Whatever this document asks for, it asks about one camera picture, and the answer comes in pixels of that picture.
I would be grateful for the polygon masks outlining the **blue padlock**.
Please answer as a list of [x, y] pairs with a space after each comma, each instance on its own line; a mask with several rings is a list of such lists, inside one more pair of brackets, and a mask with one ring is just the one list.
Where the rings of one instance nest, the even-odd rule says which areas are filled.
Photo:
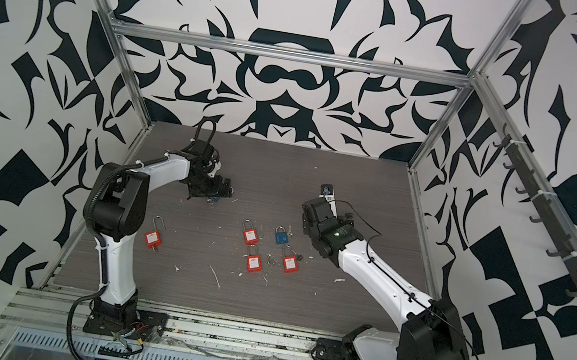
[[284, 226], [277, 226], [275, 231], [275, 241], [277, 245], [287, 245], [289, 244], [289, 232]]
[[209, 204], [213, 205], [213, 204], [219, 202], [220, 199], [221, 199], [220, 196], [218, 196], [218, 197], [212, 196], [212, 197], [207, 198], [207, 202], [208, 202]]

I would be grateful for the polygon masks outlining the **red padlock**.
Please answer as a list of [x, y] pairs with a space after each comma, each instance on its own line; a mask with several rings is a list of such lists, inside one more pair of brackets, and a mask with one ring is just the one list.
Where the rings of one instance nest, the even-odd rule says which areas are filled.
[[290, 245], [282, 247], [282, 265], [285, 273], [296, 273], [301, 261], [300, 255]]
[[260, 237], [258, 236], [257, 228], [254, 226], [251, 219], [246, 219], [242, 222], [242, 231], [245, 244], [247, 246], [256, 245], [259, 243]]
[[154, 252], [158, 252], [162, 242], [162, 233], [166, 229], [164, 218], [162, 216], [154, 216], [152, 218], [152, 230], [145, 234], [146, 245]]
[[259, 254], [259, 249], [256, 244], [251, 244], [248, 249], [248, 254], [246, 256], [247, 271], [249, 273], [256, 273], [262, 271], [262, 259]]

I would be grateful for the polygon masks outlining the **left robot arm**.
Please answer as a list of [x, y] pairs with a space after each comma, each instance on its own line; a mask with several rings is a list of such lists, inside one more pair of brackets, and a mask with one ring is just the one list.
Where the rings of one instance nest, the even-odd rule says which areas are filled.
[[91, 300], [96, 315], [124, 328], [137, 320], [133, 247], [153, 189], [178, 182], [186, 185], [190, 198], [232, 196], [231, 181], [218, 173], [218, 154], [211, 142], [192, 139], [182, 150], [157, 159], [103, 166], [82, 213], [99, 259], [99, 288]]

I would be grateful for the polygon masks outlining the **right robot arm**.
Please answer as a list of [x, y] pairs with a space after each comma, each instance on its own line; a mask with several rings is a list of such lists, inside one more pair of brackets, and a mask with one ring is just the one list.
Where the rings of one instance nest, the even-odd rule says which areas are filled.
[[303, 232], [321, 257], [356, 280], [390, 317], [399, 333], [388, 343], [375, 327], [347, 341], [355, 360], [470, 360], [458, 309], [406, 281], [372, 249], [347, 216], [324, 196], [302, 206]]

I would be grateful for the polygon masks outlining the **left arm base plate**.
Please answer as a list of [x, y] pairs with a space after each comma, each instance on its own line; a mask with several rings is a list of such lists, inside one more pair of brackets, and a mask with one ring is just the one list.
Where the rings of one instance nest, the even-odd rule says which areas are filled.
[[124, 335], [132, 332], [131, 339], [149, 341], [164, 334], [169, 319], [168, 314], [118, 308], [116, 305], [104, 304], [99, 300], [95, 300], [91, 305], [91, 312], [82, 330], [100, 336], [112, 336], [113, 333]]

